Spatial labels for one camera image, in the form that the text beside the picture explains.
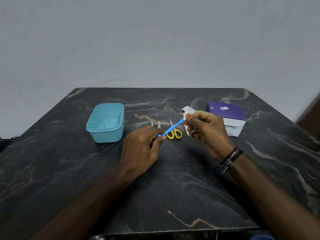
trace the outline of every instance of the purple box lid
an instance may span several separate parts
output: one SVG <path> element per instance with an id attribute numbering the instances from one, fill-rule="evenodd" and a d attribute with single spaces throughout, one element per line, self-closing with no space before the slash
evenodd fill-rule
<path id="1" fill-rule="evenodd" d="M 225 118 L 247 120 L 238 104 L 226 104 L 208 101 L 206 111 Z"/>

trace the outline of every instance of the white cotton pad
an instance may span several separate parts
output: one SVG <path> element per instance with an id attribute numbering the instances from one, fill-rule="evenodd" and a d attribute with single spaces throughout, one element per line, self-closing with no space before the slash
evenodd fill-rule
<path id="1" fill-rule="evenodd" d="M 193 114 L 194 114 L 194 111 L 189 110 L 189 111 L 184 112 L 184 114 L 183 114 L 183 120 L 186 120 L 186 114 L 191 114 L 191 115 L 193 115 Z"/>

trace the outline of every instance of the white sticker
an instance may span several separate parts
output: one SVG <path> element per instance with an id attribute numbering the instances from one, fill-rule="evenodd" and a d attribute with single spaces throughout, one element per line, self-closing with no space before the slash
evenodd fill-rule
<path id="1" fill-rule="evenodd" d="M 189 106 L 185 106 L 184 108 L 182 108 L 181 110 L 183 110 L 184 112 L 186 111 L 196 111 L 195 109 L 189 107 Z"/>

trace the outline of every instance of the white wall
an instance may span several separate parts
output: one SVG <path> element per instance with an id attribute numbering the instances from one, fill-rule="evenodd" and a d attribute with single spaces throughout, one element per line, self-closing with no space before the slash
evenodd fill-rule
<path id="1" fill-rule="evenodd" d="M 0 136 L 76 87 L 245 87 L 295 121 L 320 91 L 320 0 L 1 0 Z"/>

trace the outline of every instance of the blue plastic stick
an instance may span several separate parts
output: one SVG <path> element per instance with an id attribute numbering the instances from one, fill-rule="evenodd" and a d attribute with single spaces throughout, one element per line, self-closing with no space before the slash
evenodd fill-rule
<path id="1" fill-rule="evenodd" d="M 174 128 L 176 128 L 178 125 L 180 125 L 180 124 L 183 123 L 183 122 L 184 122 L 184 120 L 183 120 L 183 118 L 182 118 L 182 119 L 181 119 L 178 123 L 176 123 L 174 126 L 172 126 L 172 127 L 170 127 L 169 129 L 167 129 L 166 132 L 163 133 L 163 135 L 158 135 L 158 137 L 160 137 L 160 136 L 165 136 L 166 134 L 168 134 L 170 131 L 174 130 Z"/>

